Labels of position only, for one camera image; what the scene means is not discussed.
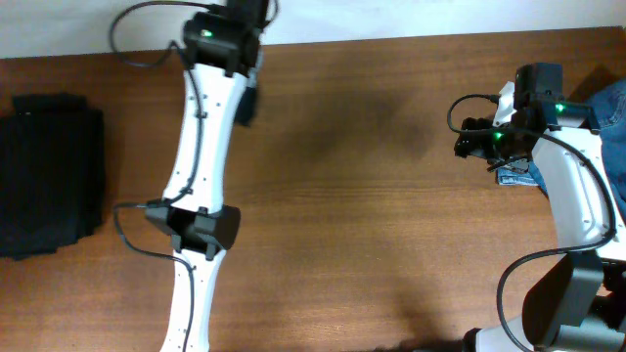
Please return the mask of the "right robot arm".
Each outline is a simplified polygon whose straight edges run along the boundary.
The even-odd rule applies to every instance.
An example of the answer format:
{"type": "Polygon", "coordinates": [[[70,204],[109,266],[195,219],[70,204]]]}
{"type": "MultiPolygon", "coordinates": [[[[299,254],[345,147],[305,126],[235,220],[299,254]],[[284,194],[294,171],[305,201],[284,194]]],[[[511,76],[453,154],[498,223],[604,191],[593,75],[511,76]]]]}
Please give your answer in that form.
{"type": "Polygon", "coordinates": [[[491,118],[463,120],[458,157],[486,160],[490,170],[518,173],[534,164],[542,176],[558,246],[527,254],[502,274],[496,293],[499,326],[474,329],[465,351],[606,351],[625,348],[625,222],[604,167],[601,126],[594,109],[562,94],[562,67],[534,63],[517,69],[488,101],[491,118]],[[532,260],[556,265],[507,319],[503,295],[510,274],[532,260]]]}

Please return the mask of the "black t-shirt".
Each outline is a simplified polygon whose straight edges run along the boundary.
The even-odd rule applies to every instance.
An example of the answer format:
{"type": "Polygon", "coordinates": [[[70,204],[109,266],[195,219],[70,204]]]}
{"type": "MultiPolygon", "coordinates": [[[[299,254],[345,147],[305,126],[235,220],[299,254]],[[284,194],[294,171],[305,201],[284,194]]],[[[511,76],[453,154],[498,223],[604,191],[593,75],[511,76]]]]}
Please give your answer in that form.
{"type": "Polygon", "coordinates": [[[249,127],[255,118],[258,100],[258,88],[246,87],[237,107],[234,122],[249,127]]]}

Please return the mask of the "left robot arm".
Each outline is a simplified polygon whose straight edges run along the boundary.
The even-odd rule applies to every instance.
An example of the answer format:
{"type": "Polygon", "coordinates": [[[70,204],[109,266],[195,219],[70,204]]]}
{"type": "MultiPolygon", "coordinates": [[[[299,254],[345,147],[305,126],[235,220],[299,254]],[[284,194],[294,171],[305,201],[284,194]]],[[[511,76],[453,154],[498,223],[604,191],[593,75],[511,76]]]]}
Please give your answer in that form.
{"type": "Polygon", "coordinates": [[[220,266],[242,214],[224,202],[235,124],[253,116],[267,1],[229,1],[183,28],[186,102],[171,176],[146,217],[171,239],[174,286],[164,351],[206,351],[220,266]]]}

